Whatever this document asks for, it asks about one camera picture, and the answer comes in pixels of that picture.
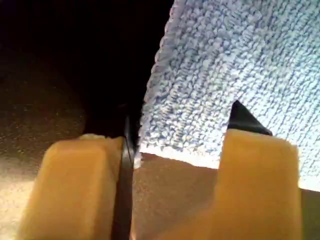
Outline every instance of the dark background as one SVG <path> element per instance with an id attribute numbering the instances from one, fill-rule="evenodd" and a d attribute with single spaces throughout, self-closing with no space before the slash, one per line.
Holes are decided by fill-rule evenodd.
<path id="1" fill-rule="evenodd" d="M 52 62 L 81 101 L 85 133 L 119 136 L 126 115 L 136 123 L 136 132 L 172 4 L 173 0 L 4 0 L 0 48 Z"/>

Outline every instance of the blue towel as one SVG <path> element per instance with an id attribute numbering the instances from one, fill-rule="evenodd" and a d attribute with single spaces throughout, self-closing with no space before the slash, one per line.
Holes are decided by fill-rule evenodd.
<path id="1" fill-rule="evenodd" d="M 298 145 L 300 186 L 320 190 L 319 82 L 320 1 L 176 0 L 147 85 L 140 151 L 217 168 L 240 100 Z"/>

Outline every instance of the terry cloth texture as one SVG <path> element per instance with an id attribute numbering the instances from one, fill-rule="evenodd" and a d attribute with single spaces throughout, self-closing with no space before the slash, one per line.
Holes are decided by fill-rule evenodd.
<path id="1" fill-rule="evenodd" d="M 319 191 L 319 82 L 320 1 L 175 0 L 147 85 L 140 151 L 217 168 L 240 100 L 298 145 L 300 186 Z"/>

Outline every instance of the black plastic part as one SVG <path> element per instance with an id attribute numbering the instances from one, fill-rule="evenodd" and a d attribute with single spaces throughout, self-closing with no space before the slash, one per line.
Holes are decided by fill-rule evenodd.
<path id="1" fill-rule="evenodd" d="M 227 129 L 238 129 L 269 136 L 273 135 L 238 100 L 232 104 Z"/>
<path id="2" fill-rule="evenodd" d="M 119 169 L 119 178 L 116 185 L 112 240 L 129 240 L 132 222 L 132 184 L 134 172 L 135 147 L 131 136 L 131 123 L 129 117 L 125 119 L 124 141 Z"/>

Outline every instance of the brown surface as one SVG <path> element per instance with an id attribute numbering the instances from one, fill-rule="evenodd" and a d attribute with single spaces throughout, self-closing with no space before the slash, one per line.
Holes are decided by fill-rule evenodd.
<path id="1" fill-rule="evenodd" d="M 148 240 L 205 204 L 213 193 L 215 169 L 144 155 L 133 179 L 137 239 Z"/>

